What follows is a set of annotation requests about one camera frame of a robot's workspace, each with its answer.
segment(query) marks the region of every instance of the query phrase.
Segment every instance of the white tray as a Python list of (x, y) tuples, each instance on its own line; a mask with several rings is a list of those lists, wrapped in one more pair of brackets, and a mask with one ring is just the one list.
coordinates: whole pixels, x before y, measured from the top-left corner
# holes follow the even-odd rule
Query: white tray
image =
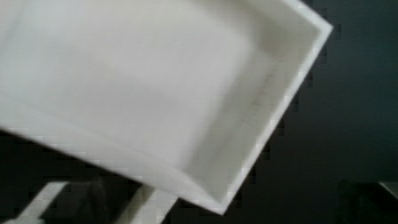
[(294, 0), (1, 0), (1, 129), (222, 214), (328, 33)]

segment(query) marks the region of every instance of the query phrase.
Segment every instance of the white plastic tray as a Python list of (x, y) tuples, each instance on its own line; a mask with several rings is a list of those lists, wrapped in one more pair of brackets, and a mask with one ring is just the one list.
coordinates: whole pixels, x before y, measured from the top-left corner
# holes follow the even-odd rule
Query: white plastic tray
[(1, 0), (0, 127), (222, 214), (328, 33), (294, 0)]

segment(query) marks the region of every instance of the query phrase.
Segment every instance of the dark background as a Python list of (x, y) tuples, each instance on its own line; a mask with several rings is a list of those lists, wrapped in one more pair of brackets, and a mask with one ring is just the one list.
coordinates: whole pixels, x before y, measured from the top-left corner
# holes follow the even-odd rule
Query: dark background
[[(398, 181), (398, 1), (305, 3), (333, 33), (230, 208), (220, 217), (179, 201), (165, 223), (328, 224), (339, 181)], [(0, 148), (1, 221), (26, 189), (104, 171), (5, 133)]]

